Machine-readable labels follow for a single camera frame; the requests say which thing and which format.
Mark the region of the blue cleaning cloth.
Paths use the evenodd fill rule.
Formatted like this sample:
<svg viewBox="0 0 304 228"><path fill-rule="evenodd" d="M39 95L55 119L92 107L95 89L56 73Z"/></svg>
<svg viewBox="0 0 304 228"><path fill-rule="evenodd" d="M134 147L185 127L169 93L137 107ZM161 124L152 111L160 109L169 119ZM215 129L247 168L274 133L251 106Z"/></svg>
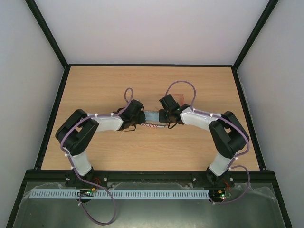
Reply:
<svg viewBox="0 0 304 228"><path fill-rule="evenodd" d="M159 112L157 111L144 111L144 114L146 121L153 121L153 122L159 121Z"/></svg>

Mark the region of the striped sunglasses case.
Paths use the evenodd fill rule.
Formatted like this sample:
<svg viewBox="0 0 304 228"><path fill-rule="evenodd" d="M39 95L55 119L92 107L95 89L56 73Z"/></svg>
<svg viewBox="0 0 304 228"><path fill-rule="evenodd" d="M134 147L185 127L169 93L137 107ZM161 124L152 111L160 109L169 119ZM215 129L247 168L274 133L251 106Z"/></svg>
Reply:
<svg viewBox="0 0 304 228"><path fill-rule="evenodd" d="M140 126L151 127L151 128L165 128L167 127L167 123L161 123L160 121L153 122L153 121L145 120L145 123L141 123Z"/></svg>

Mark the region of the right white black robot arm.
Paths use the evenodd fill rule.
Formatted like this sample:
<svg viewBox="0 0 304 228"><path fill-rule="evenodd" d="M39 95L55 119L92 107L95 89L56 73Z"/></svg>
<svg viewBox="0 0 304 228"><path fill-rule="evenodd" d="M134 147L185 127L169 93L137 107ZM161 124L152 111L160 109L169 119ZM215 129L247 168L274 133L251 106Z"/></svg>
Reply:
<svg viewBox="0 0 304 228"><path fill-rule="evenodd" d="M250 149L249 136L236 116L230 111L212 114L188 104L179 105L170 94L159 102L163 107L159 111L161 123L192 125L211 133L217 154L206 170L206 178L210 185L218 186L234 160Z"/></svg>

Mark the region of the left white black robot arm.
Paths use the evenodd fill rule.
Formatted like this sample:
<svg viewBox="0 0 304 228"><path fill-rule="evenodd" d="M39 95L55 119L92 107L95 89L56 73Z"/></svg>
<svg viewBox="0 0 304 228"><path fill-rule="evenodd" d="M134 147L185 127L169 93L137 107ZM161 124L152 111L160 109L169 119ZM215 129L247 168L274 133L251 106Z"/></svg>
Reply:
<svg viewBox="0 0 304 228"><path fill-rule="evenodd" d="M129 101L126 107L111 114L88 114L82 109L75 110L57 130L55 137L78 179L76 186L97 186L100 183L93 180L94 169L86 153L95 133L123 131L143 123L144 106L134 99Z"/></svg>

